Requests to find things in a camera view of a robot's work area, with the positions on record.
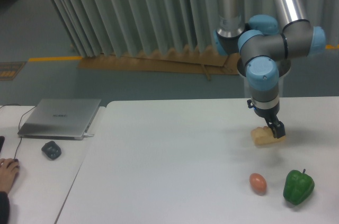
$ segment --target yellow floor stripe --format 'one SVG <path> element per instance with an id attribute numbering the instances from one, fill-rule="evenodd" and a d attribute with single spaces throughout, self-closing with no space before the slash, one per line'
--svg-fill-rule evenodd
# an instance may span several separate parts
<path id="1" fill-rule="evenodd" d="M 333 47 L 331 45 L 326 45 L 326 49 L 338 49 L 339 45 L 337 45 L 336 47 Z"/>
<path id="2" fill-rule="evenodd" d="M 81 56 L 61 56 L 61 57 L 39 57 L 30 58 L 28 61 L 66 61 L 66 60 L 81 60 Z"/>

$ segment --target blue joint cap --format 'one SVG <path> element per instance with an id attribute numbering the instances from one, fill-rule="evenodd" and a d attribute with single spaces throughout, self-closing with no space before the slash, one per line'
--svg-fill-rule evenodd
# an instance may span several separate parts
<path id="1" fill-rule="evenodd" d="M 313 38 L 312 38 L 312 44 L 309 48 L 309 56 L 317 55 L 319 53 L 324 52 L 326 48 L 326 35 L 324 30 L 319 27 L 315 26 L 313 27 Z"/>
<path id="2" fill-rule="evenodd" d="M 279 81 L 279 71 L 275 61 L 267 56 L 259 56 L 247 65 L 248 84 L 258 91 L 268 91 Z"/>
<path id="3" fill-rule="evenodd" d="M 242 46 L 245 44 L 245 42 L 247 40 L 249 40 L 250 38 L 254 37 L 254 36 L 257 36 L 257 35 L 262 35 L 264 36 L 264 34 L 261 32 L 261 31 L 258 31 L 258 30 L 249 30 L 247 32 L 244 32 L 239 40 L 238 40 L 238 49 L 239 49 L 239 52 L 242 48 Z"/>
<path id="4" fill-rule="evenodd" d="M 217 31 L 213 31 L 213 36 L 214 36 L 214 41 L 216 42 L 216 46 L 217 46 L 218 53 L 219 53 L 221 56 L 226 56 L 227 53 L 226 53 L 226 51 L 224 50 L 224 48 L 222 47 L 222 45 L 220 44 L 220 41 L 219 41 L 218 35 L 217 35 Z"/>
<path id="5" fill-rule="evenodd" d="M 279 33 L 277 20 L 268 15 L 255 15 L 249 19 L 249 27 L 253 30 L 259 30 L 264 35 L 275 35 Z"/>

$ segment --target sleeve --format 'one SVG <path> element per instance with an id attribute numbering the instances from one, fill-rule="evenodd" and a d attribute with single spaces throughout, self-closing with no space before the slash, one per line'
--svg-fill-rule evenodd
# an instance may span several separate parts
<path id="1" fill-rule="evenodd" d="M 7 193 L 0 192 L 0 224 L 7 224 L 10 216 L 10 201 Z"/>

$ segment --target finger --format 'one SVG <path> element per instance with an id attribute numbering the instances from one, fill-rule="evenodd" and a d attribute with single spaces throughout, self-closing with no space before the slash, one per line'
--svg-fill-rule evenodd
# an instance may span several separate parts
<path id="1" fill-rule="evenodd" d="M 8 166 L 8 169 L 12 171 L 16 167 L 19 168 L 19 162 L 12 162 L 12 163 L 10 163 L 10 165 Z"/>
<path id="2" fill-rule="evenodd" d="M 16 167 L 15 169 L 13 169 L 12 171 L 11 171 L 11 173 L 12 173 L 12 175 L 16 175 L 17 173 L 19 173 L 19 169 L 18 169 L 18 167 Z"/>
<path id="3" fill-rule="evenodd" d="M 8 168 L 8 166 L 9 166 L 12 162 L 14 162 L 13 159 L 5 159 L 5 161 L 3 162 L 2 165 L 4 165 L 5 168 Z"/>

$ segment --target laptop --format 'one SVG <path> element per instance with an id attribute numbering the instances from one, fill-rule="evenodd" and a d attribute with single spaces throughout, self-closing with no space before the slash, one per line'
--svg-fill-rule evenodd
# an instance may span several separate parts
<path id="1" fill-rule="evenodd" d="M 17 133 L 23 138 L 81 140 L 101 100 L 42 99 Z"/>

